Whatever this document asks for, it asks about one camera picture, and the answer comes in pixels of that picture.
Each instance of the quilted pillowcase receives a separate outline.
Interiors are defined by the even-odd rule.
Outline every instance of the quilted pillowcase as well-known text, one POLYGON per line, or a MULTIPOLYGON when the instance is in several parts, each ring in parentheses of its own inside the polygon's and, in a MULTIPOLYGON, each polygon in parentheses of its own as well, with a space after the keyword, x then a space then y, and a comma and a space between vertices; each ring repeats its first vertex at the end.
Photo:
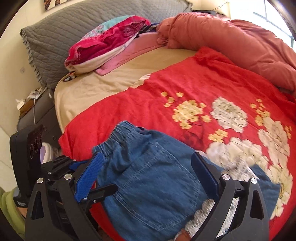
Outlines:
POLYGON ((149 20, 134 15, 100 24, 70 48, 65 67, 80 74, 99 68, 122 52, 149 24, 149 20))
POLYGON ((190 12, 191 6, 186 0, 87 0, 21 29, 20 34, 38 81, 54 89, 68 73, 63 63, 70 47, 101 23, 124 15, 160 23, 180 12, 190 12))

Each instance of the fabric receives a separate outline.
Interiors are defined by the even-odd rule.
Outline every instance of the fabric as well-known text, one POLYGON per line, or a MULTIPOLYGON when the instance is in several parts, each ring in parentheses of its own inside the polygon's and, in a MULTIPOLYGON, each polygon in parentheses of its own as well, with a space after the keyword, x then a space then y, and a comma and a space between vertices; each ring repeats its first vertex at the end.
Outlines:
POLYGON ((107 31, 110 28, 114 27, 116 24, 118 24, 118 23, 126 20, 127 18, 132 17, 132 16, 133 15, 125 15, 125 16, 120 16, 120 17, 117 17, 117 18, 112 18, 111 20, 108 20, 108 21, 100 24, 95 29, 93 29, 92 31, 90 31, 89 33, 87 33, 86 35, 84 35, 81 38, 80 41, 85 40, 85 39, 90 38, 90 37, 96 37, 98 35, 101 35, 105 31, 107 31))
POLYGON ((137 36, 143 26, 149 25, 149 20, 139 16, 123 16, 102 23, 97 29, 88 33, 69 49, 65 67, 69 71, 85 73, 80 64, 91 62, 96 65, 90 71, 100 67, 108 60, 122 52, 137 36))
MULTIPOLYGON (((296 101, 262 76, 208 47, 141 78, 76 116, 59 143, 77 160, 91 156, 123 120, 161 131, 224 165, 240 157, 281 185, 270 220, 270 239, 295 208, 296 101)), ((93 216, 100 219, 94 206, 93 216)))
POLYGON ((135 57, 161 47, 161 45, 157 44, 156 40, 157 33, 140 34, 139 37, 135 38, 124 51, 96 69, 95 72, 104 76, 135 57))
POLYGON ((0 208, 5 215, 7 221, 16 231, 16 233, 22 238, 25 238, 25 219, 17 209, 13 201, 13 189, 10 192, 5 192, 0 187, 0 208))
POLYGON ((59 82, 54 92, 54 101, 62 132, 75 116, 96 102, 126 90, 143 75, 164 69, 194 54, 191 50, 161 47, 134 58, 105 76, 91 72, 69 82, 59 82))
POLYGON ((152 23, 152 24, 150 24, 150 25, 148 25, 148 26, 144 26, 141 30, 140 30, 140 32, 139 32, 139 34, 143 34, 143 33, 154 33, 154 32, 156 32, 156 28, 157 28, 157 26, 159 25, 159 23, 152 23))
POLYGON ((296 53, 269 30, 204 13, 178 14, 165 19, 157 29, 159 44, 190 50, 210 47, 296 95, 296 53))
MULTIPOLYGON (((191 167, 195 150, 161 132, 123 121, 116 125, 107 141, 93 148, 93 153, 96 151, 105 157, 98 184, 118 186, 118 191, 105 199, 103 207, 125 240, 171 238, 207 198, 206 187, 201 186, 191 167)), ((258 183, 271 216, 280 186, 273 184, 260 168, 255 170, 262 178, 258 183)), ((257 178, 241 159, 235 168, 223 173, 243 181, 257 178)), ((224 223, 220 235, 227 232, 232 217, 224 223)))
MULTIPOLYGON (((277 197, 280 192, 280 185, 273 184, 271 180, 268 178, 268 176, 258 165, 254 165, 251 168, 249 168, 243 159, 238 158, 236 160, 235 165, 233 165, 232 167, 228 166, 226 170, 222 171, 222 173, 230 175, 235 180, 248 181, 252 177, 258 179, 258 184, 262 191, 268 216, 270 217, 272 215, 273 209, 277 202, 277 197)), ((194 219, 186 224, 185 230, 189 232, 189 235, 191 237, 193 237, 194 234, 201 227, 206 217, 210 213, 211 209, 213 208, 214 203, 215 202, 211 199, 205 200, 202 204, 202 208, 195 213, 194 219)), ((227 214, 227 217, 217 236, 221 236, 227 233, 231 221, 234 217, 237 205, 238 198, 234 198, 230 206, 229 212, 227 214)), ((182 230, 175 236, 174 240, 177 240, 179 235, 181 234, 182 230)))
POLYGON ((70 47, 99 24, 134 14, 159 23, 180 12, 190 12, 191 6, 185 0, 87 0, 21 29, 20 34, 38 81, 54 89, 68 73, 63 63, 70 47))

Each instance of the blue gripper pad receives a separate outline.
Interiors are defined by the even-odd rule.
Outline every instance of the blue gripper pad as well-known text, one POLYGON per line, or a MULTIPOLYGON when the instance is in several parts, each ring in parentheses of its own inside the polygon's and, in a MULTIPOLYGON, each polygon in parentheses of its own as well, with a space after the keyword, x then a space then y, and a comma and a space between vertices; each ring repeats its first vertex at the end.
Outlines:
POLYGON ((85 171, 76 182, 74 197, 77 202, 86 198, 104 163, 101 152, 95 152, 85 171))
POLYGON ((218 201, 219 184, 216 178, 220 176, 219 170, 213 163, 209 164, 198 152, 192 154, 191 166, 208 197, 215 202, 218 201))

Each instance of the power cord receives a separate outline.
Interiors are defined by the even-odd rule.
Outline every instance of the power cord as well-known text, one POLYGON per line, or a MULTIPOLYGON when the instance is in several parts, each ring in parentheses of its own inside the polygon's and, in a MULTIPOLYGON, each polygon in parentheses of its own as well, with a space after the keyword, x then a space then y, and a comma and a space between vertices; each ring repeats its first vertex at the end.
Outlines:
POLYGON ((35 121, 35 99, 36 99, 36 97, 34 97, 34 104, 33 104, 33 118, 34 118, 34 125, 36 125, 36 121, 35 121))
POLYGON ((211 11, 214 11, 214 10, 217 10, 217 9, 219 9, 219 8, 221 8, 221 7, 223 7, 226 3, 228 3, 228 2, 225 2, 224 4, 222 4, 221 6, 219 6, 219 7, 216 7, 216 8, 214 8, 213 10, 211 10, 211 11))

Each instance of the drawer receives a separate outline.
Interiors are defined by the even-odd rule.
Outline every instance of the drawer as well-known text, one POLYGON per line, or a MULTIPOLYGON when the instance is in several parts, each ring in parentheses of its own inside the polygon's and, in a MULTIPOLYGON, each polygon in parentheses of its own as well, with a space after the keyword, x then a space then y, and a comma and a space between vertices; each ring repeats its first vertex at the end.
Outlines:
POLYGON ((59 125, 57 121, 57 116, 55 112, 55 108, 51 108, 40 121, 36 123, 36 125, 43 125, 43 135, 47 135, 51 129, 53 129, 56 125, 59 125))
POLYGON ((59 138, 61 135, 62 135, 61 129, 57 124, 50 130, 48 129, 46 132, 43 131, 42 142, 47 142, 53 147, 60 148, 59 138))

